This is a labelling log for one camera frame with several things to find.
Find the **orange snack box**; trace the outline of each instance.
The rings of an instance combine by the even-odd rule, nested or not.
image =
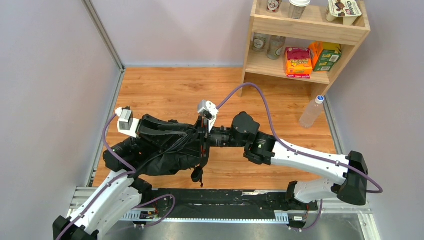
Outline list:
[[[284,56],[285,74],[287,76],[308,76],[312,73],[311,51],[309,48],[286,47]]]

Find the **bottle cap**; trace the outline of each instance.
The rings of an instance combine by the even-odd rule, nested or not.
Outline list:
[[[324,102],[324,97],[323,97],[323,96],[318,95],[318,96],[315,98],[315,103],[317,103],[317,104],[322,104],[323,102]]]
[[[290,3],[297,7],[306,7],[311,3],[311,0],[290,0]]]

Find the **wooden shelf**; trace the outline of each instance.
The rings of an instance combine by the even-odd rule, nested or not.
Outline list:
[[[356,1],[362,16],[358,17],[352,26],[343,25],[341,18],[333,22],[327,21],[326,6],[308,5],[301,19],[291,19],[288,17],[290,3],[283,2],[279,12],[270,13],[267,12],[267,1],[253,0],[241,83],[245,82],[246,73],[261,74],[311,82],[312,98],[325,95],[371,31],[364,1]],[[250,43],[254,33],[341,44],[341,58],[331,71],[313,72],[310,79],[287,77],[283,59],[271,60],[265,52],[255,52],[251,49]],[[238,91],[238,95],[241,97],[242,89]]]
[[[365,9],[363,1],[357,2]],[[301,19],[291,19],[289,15],[290,3],[282,2],[279,12],[267,12],[267,0],[257,0],[252,32],[268,35],[283,36],[312,41],[323,41],[345,45],[358,44],[364,35],[370,31],[368,16],[363,13],[366,21],[357,20],[352,26],[343,25],[341,19],[329,22],[326,19],[326,6],[309,5]]]
[[[277,60],[271,60],[267,57],[267,52],[261,51],[253,51],[249,50],[249,55],[247,57],[246,64],[246,73],[252,74],[262,74],[273,77],[285,78],[285,79],[293,79],[304,82],[311,82],[317,84],[330,84],[329,75],[326,72],[313,72],[310,75],[310,79],[304,78],[295,78],[295,77],[287,77],[286,76],[286,65],[284,63],[284,58],[280,57]]]

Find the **gray wall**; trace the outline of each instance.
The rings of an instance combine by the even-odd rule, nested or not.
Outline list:
[[[346,151],[384,189],[368,195],[383,240],[423,239],[423,1],[366,1],[371,33],[327,97]]]
[[[243,65],[253,0],[93,0],[126,65]]]
[[[80,0],[0,1],[0,239],[53,238],[119,77]]]

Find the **water bottle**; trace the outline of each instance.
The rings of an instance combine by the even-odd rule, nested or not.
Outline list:
[[[320,116],[321,112],[324,109],[324,97],[319,95],[316,97],[316,99],[310,101],[310,103],[307,105],[305,112],[303,112],[303,115],[300,117],[299,124],[308,129],[312,127],[315,120]]]

